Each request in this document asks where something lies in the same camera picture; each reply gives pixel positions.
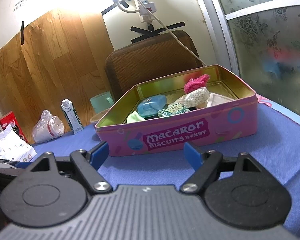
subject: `green packet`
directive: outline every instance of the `green packet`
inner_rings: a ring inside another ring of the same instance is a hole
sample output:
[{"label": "green packet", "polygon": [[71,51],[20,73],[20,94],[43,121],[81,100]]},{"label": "green packet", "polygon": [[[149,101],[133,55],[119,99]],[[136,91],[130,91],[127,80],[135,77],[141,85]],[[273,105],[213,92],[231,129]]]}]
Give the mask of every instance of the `green packet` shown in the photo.
[{"label": "green packet", "polygon": [[182,114],[182,113],[186,113],[186,112],[190,112],[190,110],[188,108],[186,108],[184,105],[182,105],[180,103],[176,103],[167,108],[159,110],[158,117],[166,117],[166,116]]}]

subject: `brown chair backrest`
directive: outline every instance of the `brown chair backrest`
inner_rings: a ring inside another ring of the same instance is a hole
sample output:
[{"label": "brown chair backrest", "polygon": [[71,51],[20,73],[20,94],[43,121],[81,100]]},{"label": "brown chair backrest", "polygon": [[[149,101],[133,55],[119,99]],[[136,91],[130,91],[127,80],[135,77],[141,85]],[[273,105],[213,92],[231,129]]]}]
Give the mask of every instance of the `brown chair backrest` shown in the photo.
[{"label": "brown chair backrest", "polygon": [[[173,33],[198,55],[187,33],[182,30]],[[136,84],[198,67],[202,67],[202,63],[180,46],[170,33],[118,49],[106,59],[106,74],[115,100]]]}]

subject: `blue tablecloth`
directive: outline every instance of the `blue tablecloth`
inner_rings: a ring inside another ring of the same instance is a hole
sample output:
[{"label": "blue tablecloth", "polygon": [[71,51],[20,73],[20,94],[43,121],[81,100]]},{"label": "blue tablecloth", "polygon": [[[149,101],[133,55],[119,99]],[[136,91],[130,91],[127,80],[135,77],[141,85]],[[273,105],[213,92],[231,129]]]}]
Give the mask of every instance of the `blue tablecloth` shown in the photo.
[{"label": "blue tablecloth", "polygon": [[[285,227],[300,236],[300,116],[273,102],[271,104],[272,108],[258,104],[258,131],[255,135],[202,148],[215,149],[227,156],[250,152],[290,192],[292,208]],[[38,153],[36,157],[45,151],[66,156],[80,148],[88,150],[99,142],[94,127],[89,125],[76,135],[67,133],[61,138],[34,145],[34,149]],[[179,188],[193,172],[182,151],[109,157],[99,169],[114,188],[118,184],[174,184]]]}]

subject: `power strip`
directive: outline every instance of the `power strip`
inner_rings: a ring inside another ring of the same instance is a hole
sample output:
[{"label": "power strip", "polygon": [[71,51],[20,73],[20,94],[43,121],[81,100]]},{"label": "power strip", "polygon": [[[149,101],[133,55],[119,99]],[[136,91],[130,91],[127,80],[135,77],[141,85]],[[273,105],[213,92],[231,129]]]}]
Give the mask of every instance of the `power strip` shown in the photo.
[{"label": "power strip", "polygon": [[147,10],[149,10],[152,13],[157,11],[154,2],[149,2],[149,0],[140,0],[140,2],[146,7],[147,10],[145,10],[144,7],[140,5],[138,0],[134,0],[134,2],[136,4],[136,8],[139,8],[140,10],[139,12],[140,21],[142,23],[146,22],[150,24],[154,20],[154,17],[151,16]]}]

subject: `red box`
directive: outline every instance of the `red box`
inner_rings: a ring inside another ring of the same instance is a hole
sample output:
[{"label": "red box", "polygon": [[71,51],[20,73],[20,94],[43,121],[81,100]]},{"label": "red box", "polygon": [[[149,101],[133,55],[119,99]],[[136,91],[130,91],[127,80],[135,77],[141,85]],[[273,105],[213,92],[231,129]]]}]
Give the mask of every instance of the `red box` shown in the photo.
[{"label": "red box", "polygon": [[23,134],[23,132],[20,128],[20,125],[18,124],[18,121],[17,121],[17,119],[14,116],[14,113],[12,111],[0,118],[0,125],[1,125],[3,130],[5,130],[9,124],[11,124],[11,127],[15,131],[15,133],[17,135],[19,135],[19,137],[22,140],[24,140],[26,143],[28,143],[27,138]]}]

